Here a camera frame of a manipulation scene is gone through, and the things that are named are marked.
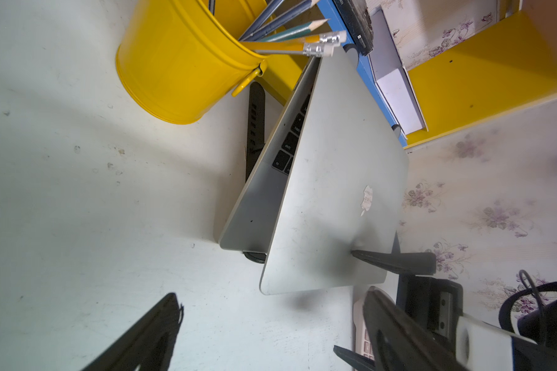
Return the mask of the yellow pencil cup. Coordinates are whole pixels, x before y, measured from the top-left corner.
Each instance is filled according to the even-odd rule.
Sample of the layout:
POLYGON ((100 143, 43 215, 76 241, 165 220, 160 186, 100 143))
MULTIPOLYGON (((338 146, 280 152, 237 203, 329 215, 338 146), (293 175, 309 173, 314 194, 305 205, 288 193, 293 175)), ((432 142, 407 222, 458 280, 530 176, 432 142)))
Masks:
POLYGON ((264 1, 142 0, 117 50, 123 87, 152 116, 177 125, 202 118, 226 94, 237 96, 268 64, 238 39, 264 1))

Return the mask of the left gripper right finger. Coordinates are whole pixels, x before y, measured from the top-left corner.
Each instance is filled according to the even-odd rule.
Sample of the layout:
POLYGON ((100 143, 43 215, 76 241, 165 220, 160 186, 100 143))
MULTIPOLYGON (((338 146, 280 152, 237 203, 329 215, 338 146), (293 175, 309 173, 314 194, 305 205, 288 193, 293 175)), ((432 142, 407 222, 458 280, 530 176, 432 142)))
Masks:
POLYGON ((376 370, 466 369, 384 292, 367 292, 363 317, 376 370))

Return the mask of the black book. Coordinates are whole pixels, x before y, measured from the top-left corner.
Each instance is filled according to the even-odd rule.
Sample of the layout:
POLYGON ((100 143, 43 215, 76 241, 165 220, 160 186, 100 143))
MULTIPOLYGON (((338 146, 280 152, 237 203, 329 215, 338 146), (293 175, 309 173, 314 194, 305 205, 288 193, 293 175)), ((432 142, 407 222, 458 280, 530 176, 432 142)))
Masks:
POLYGON ((334 0, 337 12, 362 56, 373 51, 374 33, 366 1, 334 0))

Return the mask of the black laptop stand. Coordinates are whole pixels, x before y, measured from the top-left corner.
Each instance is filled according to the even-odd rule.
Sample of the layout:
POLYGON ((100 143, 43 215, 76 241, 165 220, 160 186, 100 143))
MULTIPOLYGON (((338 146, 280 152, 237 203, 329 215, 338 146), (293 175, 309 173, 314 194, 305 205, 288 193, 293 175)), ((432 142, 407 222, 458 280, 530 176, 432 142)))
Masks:
MULTIPOLYGON (((245 155, 245 175, 246 184, 251 178, 255 164, 258 161, 264 146, 265 146, 265 118, 266 118, 266 93, 264 88, 258 82, 253 82, 249 86, 249 100, 248 100, 248 127, 247 127, 247 140, 246 140, 246 155, 245 155)), ((250 242, 250 231, 245 227, 245 247, 250 250, 244 250, 244 256, 257 264, 266 262, 266 253, 253 251, 252 242, 250 242)))

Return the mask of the pencils bundle in cup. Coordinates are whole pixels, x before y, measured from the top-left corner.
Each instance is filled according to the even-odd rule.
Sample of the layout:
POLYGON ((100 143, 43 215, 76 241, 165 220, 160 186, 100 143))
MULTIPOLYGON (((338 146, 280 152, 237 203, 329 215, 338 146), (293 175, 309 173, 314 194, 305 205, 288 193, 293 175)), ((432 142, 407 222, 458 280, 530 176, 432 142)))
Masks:
POLYGON ((247 52, 263 56, 330 57, 347 41, 345 31, 318 33, 325 19, 290 28, 286 24, 311 10, 316 1, 297 1, 280 12, 282 1, 205 1, 213 21, 247 52))

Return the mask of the white book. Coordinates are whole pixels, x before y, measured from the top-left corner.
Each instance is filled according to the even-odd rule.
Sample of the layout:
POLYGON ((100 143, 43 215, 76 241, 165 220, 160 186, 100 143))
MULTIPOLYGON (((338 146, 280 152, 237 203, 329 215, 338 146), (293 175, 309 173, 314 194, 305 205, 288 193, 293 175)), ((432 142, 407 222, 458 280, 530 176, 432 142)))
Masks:
POLYGON ((428 126, 408 71, 402 62, 385 13, 377 7, 371 13, 373 50, 369 53, 376 87, 405 135, 425 131, 428 126))

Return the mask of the silver laptop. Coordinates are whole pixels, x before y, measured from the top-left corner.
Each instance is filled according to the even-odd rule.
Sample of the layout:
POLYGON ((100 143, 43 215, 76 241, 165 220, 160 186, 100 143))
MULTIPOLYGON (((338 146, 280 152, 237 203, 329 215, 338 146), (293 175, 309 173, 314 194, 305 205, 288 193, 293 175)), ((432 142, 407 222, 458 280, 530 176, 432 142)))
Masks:
POLYGON ((408 156, 342 49, 312 58, 221 231, 266 257, 264 295, 379 284, 355 250, 391 252, 408 156))

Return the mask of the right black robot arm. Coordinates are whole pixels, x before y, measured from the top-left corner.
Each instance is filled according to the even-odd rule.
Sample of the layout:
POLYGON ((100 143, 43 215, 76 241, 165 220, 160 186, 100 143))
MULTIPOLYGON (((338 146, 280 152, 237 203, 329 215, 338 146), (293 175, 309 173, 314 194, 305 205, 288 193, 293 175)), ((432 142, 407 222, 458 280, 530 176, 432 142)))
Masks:
POLYGON ((557 370, 557 281, 536 284, 521 270, 523 290, 502 302, 492 326, 464 312, 460 284, 434 278, 433 252, 352 255, 399 275, 396 300, 373 289, 363 301, 373 356, 334 346, 355 370, 557 370))

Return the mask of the pink calculator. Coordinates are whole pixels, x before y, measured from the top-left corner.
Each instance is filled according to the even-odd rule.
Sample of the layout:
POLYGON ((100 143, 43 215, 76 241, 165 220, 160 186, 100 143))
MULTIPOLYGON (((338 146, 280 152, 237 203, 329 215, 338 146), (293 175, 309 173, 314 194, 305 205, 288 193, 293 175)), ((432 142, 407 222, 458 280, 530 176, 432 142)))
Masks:
POLYGON ((368 291, 363 294, 353 306, 353 323, 354 323, 354 351, 370 360, 374 360, 374 353, 371 341, 368 335, 367 326, 363 315, 363 306, 365 297, 369 292, 378 291, 386 294, 386 297, 392 300, 392 297, 381 288, 376 286, 369 287, 368 291))

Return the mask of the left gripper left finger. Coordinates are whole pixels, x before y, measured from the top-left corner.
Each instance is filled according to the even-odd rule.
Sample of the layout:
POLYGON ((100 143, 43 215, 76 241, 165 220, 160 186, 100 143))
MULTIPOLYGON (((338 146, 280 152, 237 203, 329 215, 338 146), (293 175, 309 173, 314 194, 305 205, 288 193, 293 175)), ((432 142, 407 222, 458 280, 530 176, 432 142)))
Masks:
POLYGON ((168 370, 184 319, 184 307, 170 292, 86 370, 168 370))

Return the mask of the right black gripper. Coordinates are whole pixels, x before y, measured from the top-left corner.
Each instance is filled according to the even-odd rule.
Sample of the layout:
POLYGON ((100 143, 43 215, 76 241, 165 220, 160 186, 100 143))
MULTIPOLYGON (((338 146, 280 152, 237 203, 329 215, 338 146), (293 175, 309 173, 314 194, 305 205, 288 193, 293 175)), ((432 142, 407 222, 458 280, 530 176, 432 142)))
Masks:
MULTIPOLYGON (((414 276, 434 275, 436 255, 431 252, 385 254, 353 250, 351 255, 399 277, 396 305, 438 343, 455 343, 456 327, 463 313, 464 292, 455 281, 414 276)), ((340 346, 334 354, 356 371, 374 371, 374 360, 340 346)))

